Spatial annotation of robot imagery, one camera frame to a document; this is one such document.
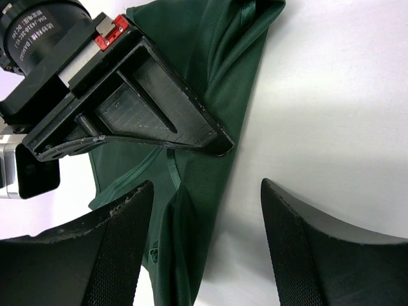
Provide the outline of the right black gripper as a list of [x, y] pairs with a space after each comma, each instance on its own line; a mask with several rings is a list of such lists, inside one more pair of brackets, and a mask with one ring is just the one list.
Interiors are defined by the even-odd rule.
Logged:
[[1, 102], [4, 133], [40, 161], [133, 142], [223, 156], [233, 140], [126, 15], [79, 1], [2, 1], [1, 67], [23, 81]]

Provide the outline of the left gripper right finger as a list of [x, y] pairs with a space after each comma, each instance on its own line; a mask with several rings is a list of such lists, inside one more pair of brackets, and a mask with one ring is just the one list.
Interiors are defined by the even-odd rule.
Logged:
[[406, 305], [407, 240], [341, 221], [270, 179], [261, 207], [281, 305]]

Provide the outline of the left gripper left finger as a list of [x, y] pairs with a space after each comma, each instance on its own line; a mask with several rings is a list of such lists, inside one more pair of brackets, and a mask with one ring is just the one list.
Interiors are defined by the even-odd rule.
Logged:
[[2, 305], [131, 305], [154, 186], [34, 237], [1, 241]]

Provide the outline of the dark green cloth napkin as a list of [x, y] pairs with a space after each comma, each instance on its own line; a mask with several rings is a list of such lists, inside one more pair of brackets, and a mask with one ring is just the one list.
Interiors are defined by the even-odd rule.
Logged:
[[[238, 142], [270, 24], [284, 1], [154, 1], [127, 16]], [[89, 154], [96, 209], [149, 180], [154, 203], [143, 265], [156, 305], [192, 305], [235, 152], [213, 157], [113, 142]]]

